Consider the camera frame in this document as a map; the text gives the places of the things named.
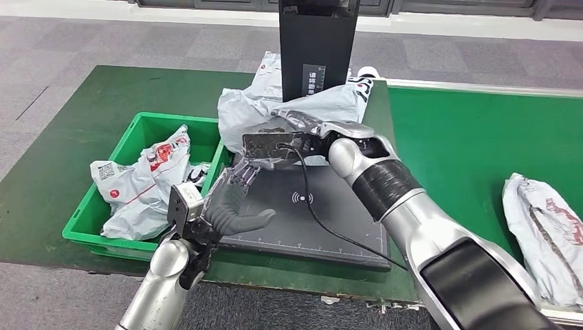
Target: silver robotic arm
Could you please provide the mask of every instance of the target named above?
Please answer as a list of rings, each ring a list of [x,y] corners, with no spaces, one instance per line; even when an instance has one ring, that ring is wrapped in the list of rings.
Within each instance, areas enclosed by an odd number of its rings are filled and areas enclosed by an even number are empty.
[[[385,137],[354,135],[365,130],[356,123],[327,126],[341,132],[330,165],[386,228],[442,329],[560,329],[538,311],[538,290],[523,267],[442,211]]]

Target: metal table edge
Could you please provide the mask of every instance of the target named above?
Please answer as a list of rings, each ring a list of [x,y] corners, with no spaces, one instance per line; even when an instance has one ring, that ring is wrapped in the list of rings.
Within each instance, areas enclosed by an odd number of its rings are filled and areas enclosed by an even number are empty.
[[[473,91],[479,93],[510,94],[525,96],[559,96],[570,98],[583,98],[583,90],[580,89],[556,89],[539,87],[513,87],[470,84],[465,82],[440,82],[424,80],[383,79],[387,87],[420,88],[420,89],[445,89],[450,91]]]

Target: wireless charging symbol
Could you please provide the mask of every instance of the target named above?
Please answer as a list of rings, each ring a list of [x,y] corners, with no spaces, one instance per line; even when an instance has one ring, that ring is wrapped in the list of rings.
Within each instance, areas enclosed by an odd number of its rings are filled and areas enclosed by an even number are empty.
[[[301,201],[305,201],[305,200],[306,200],[306,197],[304,197],[304,196],[302,196],[302,195],[298,194],[298,192],[297,192],[297,191],[296,191],[296,192],[294,192],[294,193],[291,195],[291,201],[292,201],[294,204],[295,204],[295,203],[298,203],[298,202],[301,202]],[[309,197],[308,197],[308,200],[309,200],[310,204],[312,204],[312,203],[314,202],[314,196],[313,196],[312,194],[310,194],[310,195],[309,195]]]

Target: white plastic bag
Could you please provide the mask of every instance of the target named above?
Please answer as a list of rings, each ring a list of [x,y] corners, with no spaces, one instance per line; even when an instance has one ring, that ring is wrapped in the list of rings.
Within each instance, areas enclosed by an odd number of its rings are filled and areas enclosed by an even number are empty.
[[[91,177],[111,205],[111,218],[101,235],[143,241],[167,227],[168,198],[173,184],[187,176],[190,138],[182,125],[166,141],[140,153],[131,166],[112,161],[91,163]]]
[[[373,81],[348,78],[345,85],[289,102],[281,102],[281,58],[266,52],[253,83],[247,89],[223,89],[217,106],[219,132],[223,143],[233,153],[242,153],[245,129],[267,122],[289,110],[308,113],[320,120],[362,122]]]
[[[583,224],[550,185],[518,173],[506,180],[503,205],[527,269],[553,305],[583,307]]]

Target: gray carpet floor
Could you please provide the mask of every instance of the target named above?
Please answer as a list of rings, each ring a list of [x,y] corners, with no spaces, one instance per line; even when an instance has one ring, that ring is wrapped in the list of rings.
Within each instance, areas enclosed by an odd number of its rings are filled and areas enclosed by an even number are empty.
[[[0,16],[0,179],[98,64],[255,72],[274,28]],[[357,32],[353,72],[386,78],[583,89],[583,43]],[[0,263],[0,329],[112,329],[139,282]],[[200,285],[180,329],[429,329],[424,311]]]

